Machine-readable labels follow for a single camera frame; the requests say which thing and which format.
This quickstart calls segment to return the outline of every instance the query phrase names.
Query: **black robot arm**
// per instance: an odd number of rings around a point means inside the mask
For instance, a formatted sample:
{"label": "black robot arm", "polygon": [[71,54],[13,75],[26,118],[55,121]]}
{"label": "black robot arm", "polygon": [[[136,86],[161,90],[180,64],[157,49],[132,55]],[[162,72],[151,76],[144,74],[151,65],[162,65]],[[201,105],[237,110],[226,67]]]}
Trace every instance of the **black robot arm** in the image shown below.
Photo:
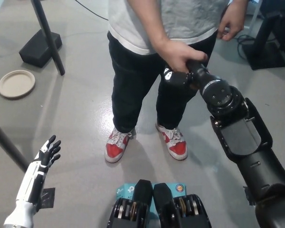
{"label": "black robot arm", "polygon": [[188,74],[166,68],[165,82],[179,87],[194,84],[199,89],[212,114],[214,132],[256,202],[260,227],[285,228],[285,170],[272,150],[272,137],[256,107],[201,63],[191,61],[187,67]]}

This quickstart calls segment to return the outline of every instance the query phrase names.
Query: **black stand base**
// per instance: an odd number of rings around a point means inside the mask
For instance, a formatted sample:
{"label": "black stand base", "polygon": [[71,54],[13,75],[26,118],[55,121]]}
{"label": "black stand base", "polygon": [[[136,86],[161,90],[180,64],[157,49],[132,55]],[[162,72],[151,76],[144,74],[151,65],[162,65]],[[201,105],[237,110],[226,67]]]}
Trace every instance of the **black stand base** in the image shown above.
{"label": "black stand base", "polygon": [[[60,35],[52,32],[52,39],[57,49],[62,46]],[[52,54],[48,47],[47,41],[40,29],[19,52],[22,61],[36,67],[43,68],[51,59]]]}
{"label": "black stand base", "polygon": [[285,60],[274,42],[266,43],[258,55],[253,53],[253,44],[244,44],[242,49],[252,70],[285,67]]}

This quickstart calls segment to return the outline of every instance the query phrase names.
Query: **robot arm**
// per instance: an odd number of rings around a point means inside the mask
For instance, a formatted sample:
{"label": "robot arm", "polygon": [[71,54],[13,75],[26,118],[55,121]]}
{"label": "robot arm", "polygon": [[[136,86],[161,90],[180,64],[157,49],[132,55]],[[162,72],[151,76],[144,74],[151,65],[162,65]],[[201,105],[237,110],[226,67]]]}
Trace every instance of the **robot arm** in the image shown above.
{"label": "robot arm", "polygon": [[6,218],[4,228],[33,228],[33,216],[40,208],[40,195],[48,169],[60,158],[61,141],[52,144],[53,135],[41,147],[34,161],[28,166],[16,197],[16,208]]}
{"label": "robot arm", "polygon": [[239,168],[256,201],[262,228],[285,228],[285,170],[272,150],[272,137],[248,98],[196,61],[189,74],[167,68],[164,80],[172,86],[194,84],[212,114],[210,117],[227,157]]}

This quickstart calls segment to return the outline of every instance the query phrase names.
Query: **man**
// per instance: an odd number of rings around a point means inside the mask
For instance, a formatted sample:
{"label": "man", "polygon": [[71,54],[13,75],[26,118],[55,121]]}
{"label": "man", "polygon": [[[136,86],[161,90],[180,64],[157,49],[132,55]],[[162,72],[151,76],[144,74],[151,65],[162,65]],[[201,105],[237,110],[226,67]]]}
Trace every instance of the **man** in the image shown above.
{"label": "man", "polygon": [[[244,28],[248,0],[233,0],[227,7],[228,3],[229,0],[109,0],[115,128],[104,153],[108,162],[117,162],[124,154],[143,99],[166,65],[180,72],[188,71],[189,59],[207,65],[216,39],[229,41]],[[196,92],[167,86],[162,81],[159,85],[156,128],[177,160],[188,156],[178,125]]]}

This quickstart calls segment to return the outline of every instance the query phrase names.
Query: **paper plate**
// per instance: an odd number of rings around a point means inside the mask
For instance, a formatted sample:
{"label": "paper plate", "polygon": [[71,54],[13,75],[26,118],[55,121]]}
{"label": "paper plate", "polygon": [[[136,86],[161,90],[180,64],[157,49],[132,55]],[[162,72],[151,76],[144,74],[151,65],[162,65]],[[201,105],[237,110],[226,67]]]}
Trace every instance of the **paper plate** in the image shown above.
{"label": "paper plate", "polygon": [[6,98],[17,98],[28,94],[35,85],[34,75],[26,70],[9,72],[0,80],[0,94]]}

